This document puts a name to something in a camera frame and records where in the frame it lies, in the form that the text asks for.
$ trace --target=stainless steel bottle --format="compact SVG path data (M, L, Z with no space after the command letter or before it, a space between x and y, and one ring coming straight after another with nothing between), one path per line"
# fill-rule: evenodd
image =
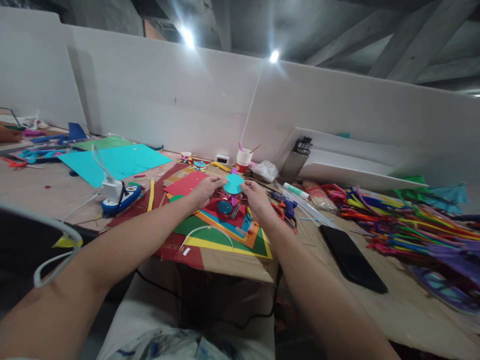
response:
M278 180L281 184L291 184L295 181L300 170L302 170L305 162L309 158L312 145L312 138L310 136L304 136L296 141L295 147L288 154L288 157L280 170L280 177Z

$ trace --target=small container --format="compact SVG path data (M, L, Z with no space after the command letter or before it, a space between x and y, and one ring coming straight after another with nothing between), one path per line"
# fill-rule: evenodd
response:
M284 187L285 189L287 189L289 192L294 193L295 195L298 195L298 196L301 197L302 199L307 200L307 199L309 198L309 196L310 196L310 195L309 195L308 193L306 193L305 191L302 191L302 190L296 188L295 186L290 185L290 184L287 183L287 182L283 184L283 187Z
M295 147L288 154L280 170L280 183L291 184L295 181L300 170L302 170L305 162L309 158L312 145L312 138L310 136L304 136L296 141Z
M238 174L243 175L247 171L253 154L249 149L244 148L243 151L238 150L236 155L236 171Z

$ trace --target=glue stick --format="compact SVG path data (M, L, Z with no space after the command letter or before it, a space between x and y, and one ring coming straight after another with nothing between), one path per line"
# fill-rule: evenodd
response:
M287 182L283 184L283 187L287 189L289 192L294 193L295 195L298 195L302 199L306 200L309 198L309 194L307 194L305 191L297 189L295 186L292 186Z

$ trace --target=glue gun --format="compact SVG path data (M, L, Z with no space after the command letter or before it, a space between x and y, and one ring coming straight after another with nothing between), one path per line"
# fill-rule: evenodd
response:
M272 199L278 201L281 206L285 206L285 217L287 219L295 219L295 208L297 207L298 203L296 201L288 200L285 196L281 193L272 191L270 193Z

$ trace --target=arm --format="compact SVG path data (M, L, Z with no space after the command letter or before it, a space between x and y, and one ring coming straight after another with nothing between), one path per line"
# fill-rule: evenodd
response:
M31 290L0 322L0 358L75 359L108 291L151 256L192 212L208 204L223 177L139 215L85 246L52 282Z
M385 336L347 288L280 220L265 191L245 181L253 217L278 256L288 288L329 359L398 359Z

